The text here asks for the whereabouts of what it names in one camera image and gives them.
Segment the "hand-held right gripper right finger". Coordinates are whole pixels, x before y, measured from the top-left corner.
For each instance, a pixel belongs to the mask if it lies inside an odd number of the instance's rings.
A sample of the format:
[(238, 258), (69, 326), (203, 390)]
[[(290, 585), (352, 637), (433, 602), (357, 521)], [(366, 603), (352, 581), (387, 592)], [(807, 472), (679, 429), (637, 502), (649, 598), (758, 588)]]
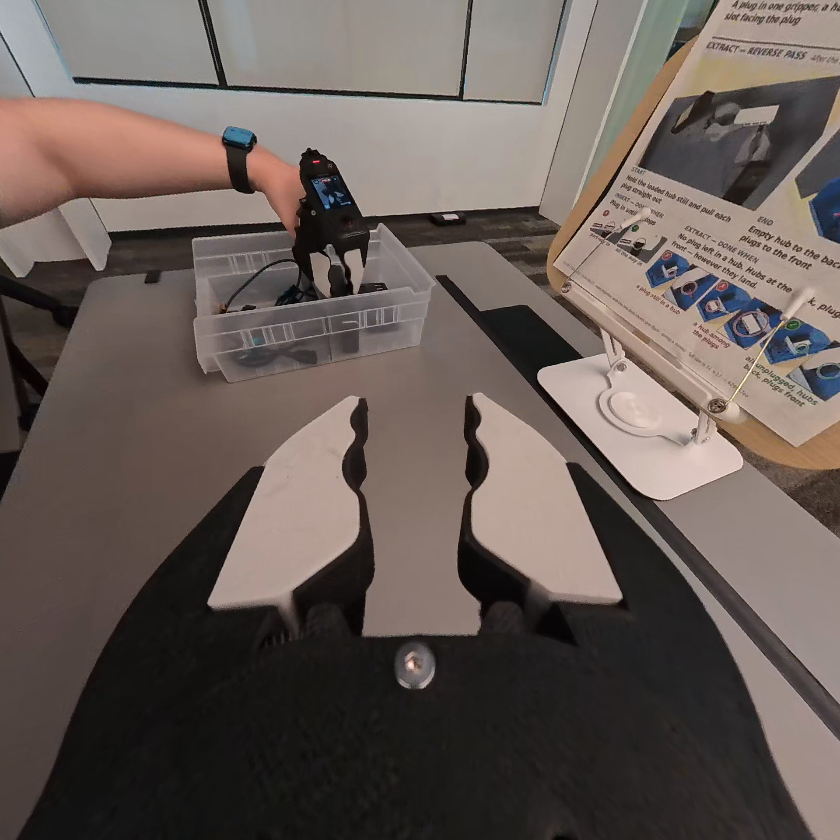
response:
[(459, 576), (477, 600), (617, 604), (623, 594), (572, 478), (530, 425), (483, 393), (465, 405)]

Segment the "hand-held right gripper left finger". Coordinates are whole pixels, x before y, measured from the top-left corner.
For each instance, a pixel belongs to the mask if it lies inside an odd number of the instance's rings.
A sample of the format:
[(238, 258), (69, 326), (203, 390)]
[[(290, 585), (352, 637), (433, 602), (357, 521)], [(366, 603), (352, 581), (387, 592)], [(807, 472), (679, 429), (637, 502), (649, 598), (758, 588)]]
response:
[(207, 605), (297, 610), (295, 592), (362, 533), (361, 499), (344, 472), (362, 443), (366, 401), (344, 398), (268, 457)]

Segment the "clear plastic bin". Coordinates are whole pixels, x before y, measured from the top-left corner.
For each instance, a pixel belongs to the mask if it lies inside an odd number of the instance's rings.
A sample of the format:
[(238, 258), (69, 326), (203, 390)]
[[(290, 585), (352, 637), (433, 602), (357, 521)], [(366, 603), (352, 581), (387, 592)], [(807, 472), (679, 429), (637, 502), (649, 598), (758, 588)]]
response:
[[(388, 290), (342, 298), (309, 292), (286, 231), (192, 240), (196, 357), (229, 383), (304, 370), (420, 343), (435, 286), (384, 224), (371, 231), (363, 282)], [(360, 352), (340, 335), (360, 332)]]

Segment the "person's left forearm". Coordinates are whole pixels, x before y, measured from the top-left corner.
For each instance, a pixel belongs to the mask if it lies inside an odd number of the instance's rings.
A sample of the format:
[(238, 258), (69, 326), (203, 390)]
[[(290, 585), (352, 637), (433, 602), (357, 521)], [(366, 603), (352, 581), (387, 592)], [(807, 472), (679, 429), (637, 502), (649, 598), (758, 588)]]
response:
[(78, 198), (136, 198), (232, 186), (218, 137), (70, 99), (1, 101), (2, 227)]

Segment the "person's left hand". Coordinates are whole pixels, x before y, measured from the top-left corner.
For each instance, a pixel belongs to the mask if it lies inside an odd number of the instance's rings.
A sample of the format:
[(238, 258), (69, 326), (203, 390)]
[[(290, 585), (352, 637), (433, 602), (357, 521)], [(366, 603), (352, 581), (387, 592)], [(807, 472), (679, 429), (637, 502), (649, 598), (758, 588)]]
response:
[(298, 211), (306, 196), (299, 169), (280, 159), (272, 160), (261, 176), (259, 189), (284, 228), (296, 237), (300, 224)]

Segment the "blue smartwatch black band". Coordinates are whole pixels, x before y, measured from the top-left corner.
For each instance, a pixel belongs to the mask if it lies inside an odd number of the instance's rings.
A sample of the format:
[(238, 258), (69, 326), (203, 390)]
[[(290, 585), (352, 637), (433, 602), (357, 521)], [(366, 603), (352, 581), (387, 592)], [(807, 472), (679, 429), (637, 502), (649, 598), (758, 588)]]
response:
[(231, 186), (238, 193), (254, 194), (256, 189), (249, 178), (248, 161), (257, 145), (255, 133), (249, 129), (227, 126), (222, 134), (222, 144)]

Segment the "instruction sheet on stand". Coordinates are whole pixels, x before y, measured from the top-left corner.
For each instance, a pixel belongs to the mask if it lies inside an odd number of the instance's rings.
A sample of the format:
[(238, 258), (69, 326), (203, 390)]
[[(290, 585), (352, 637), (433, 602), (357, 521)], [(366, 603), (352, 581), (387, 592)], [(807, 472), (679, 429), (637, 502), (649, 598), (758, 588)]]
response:
[(692, 46), (660, 71), (549, 252), (552, 285), (600, 328), (604, 351), (593, 360), (557, 363), (538, 374), (542, 388), (619, 474), (656, 500), (676, 498), (738, 471), (743, 460), (733, 442), (780, 465), (838, 468), (838, 424), (802, 446), (786, 444), (554, 266), (608, 191)]

